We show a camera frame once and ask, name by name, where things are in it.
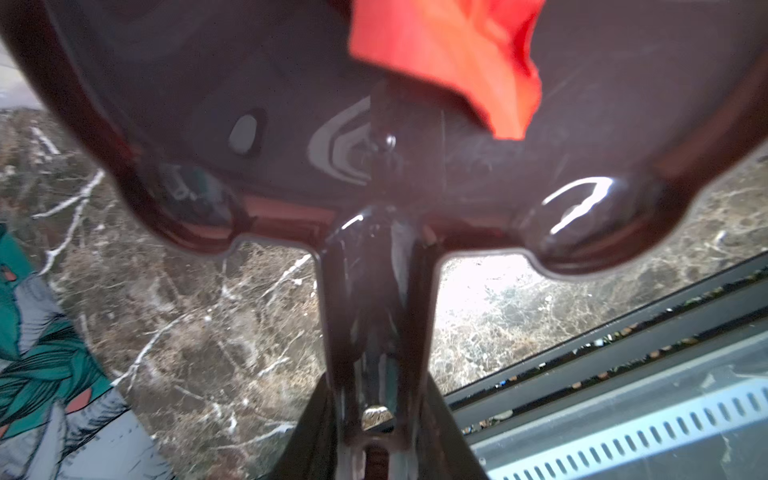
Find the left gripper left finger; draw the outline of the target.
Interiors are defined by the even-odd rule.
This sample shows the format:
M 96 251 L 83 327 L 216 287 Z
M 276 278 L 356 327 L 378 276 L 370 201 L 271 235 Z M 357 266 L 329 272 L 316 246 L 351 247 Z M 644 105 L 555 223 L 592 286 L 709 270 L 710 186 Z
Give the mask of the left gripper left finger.
M 268 479 L 327 480 L 335 478 L 335 470 L 336 418 L 323 374 Z

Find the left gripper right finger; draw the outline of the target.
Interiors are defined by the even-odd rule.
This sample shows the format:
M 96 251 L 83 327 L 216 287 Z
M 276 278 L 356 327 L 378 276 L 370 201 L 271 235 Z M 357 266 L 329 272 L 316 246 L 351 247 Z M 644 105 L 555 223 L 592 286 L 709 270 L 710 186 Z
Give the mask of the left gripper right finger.
M 419 420 L 419 478 L 487 480 L 434 379 L 427 379 Z

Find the dark brown dustpan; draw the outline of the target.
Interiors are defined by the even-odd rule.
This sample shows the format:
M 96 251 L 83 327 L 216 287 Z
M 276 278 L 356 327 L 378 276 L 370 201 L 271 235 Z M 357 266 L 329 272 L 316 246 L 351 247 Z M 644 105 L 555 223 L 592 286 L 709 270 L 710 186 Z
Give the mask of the dark brown dustpan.
M 663 241 L 767 139 L 763 1 L 543 1 L 542 101 L 493 137 L 446 88 L 357 60 L 355 1 L 5 1 L 1 37 L 153 234 L 318 268 L 334 479 L 420 479 L 438 274 L 568 278 Z

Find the red paper scrap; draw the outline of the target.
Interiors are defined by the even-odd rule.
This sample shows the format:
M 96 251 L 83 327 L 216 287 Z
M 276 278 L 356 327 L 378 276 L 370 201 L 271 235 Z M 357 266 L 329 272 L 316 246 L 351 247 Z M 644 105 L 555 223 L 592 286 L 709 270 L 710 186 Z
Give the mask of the red paper scrap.
M 542 101 L 531 58 L 540 0 L 358 0 L 357 60 L 459 94 L 493 137 L 522 140 Z

